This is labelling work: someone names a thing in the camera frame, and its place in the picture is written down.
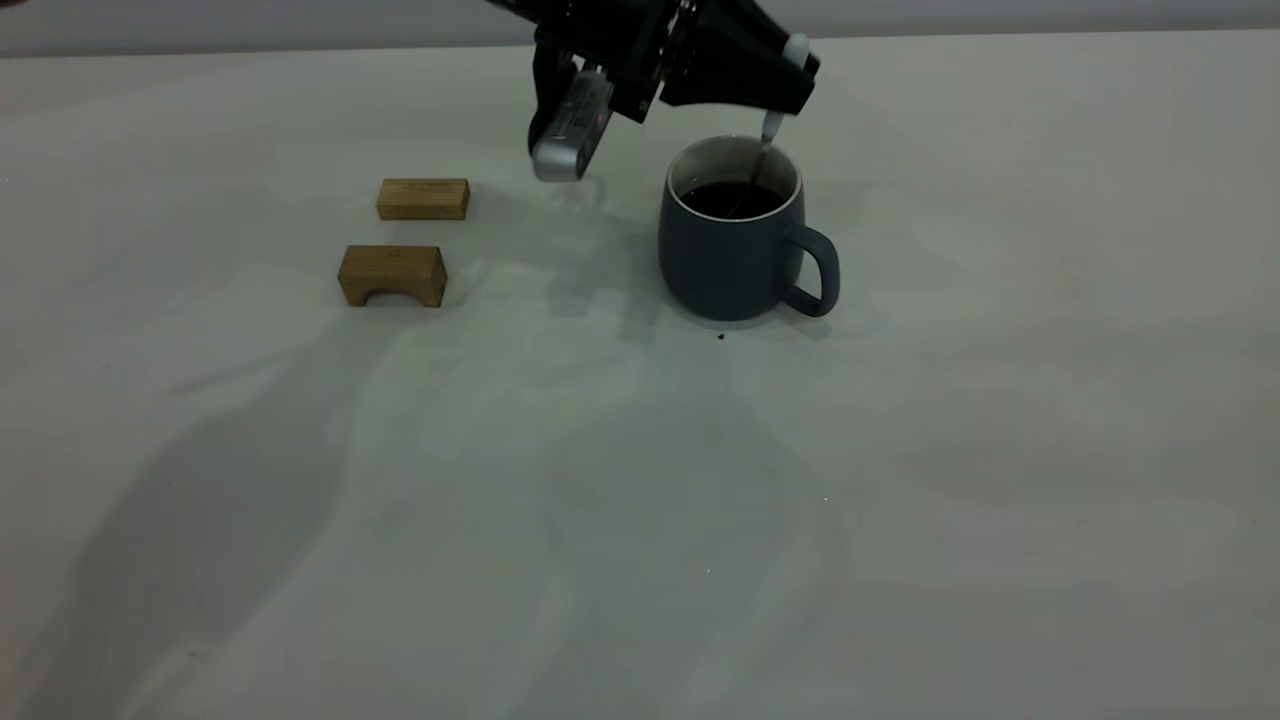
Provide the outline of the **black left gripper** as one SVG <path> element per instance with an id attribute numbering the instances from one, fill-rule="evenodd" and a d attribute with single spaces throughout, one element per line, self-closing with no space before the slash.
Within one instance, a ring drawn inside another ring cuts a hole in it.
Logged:
<path id="1" fill-rule="evenodd" d="M 594 68 L 607 109 L 643 123 L 655 100 L 797 115 L 820 59 L 785 56 L 790 35 L 755 1 L 532 1 L 532 126 L 549 126 L 573 79 Z"/>

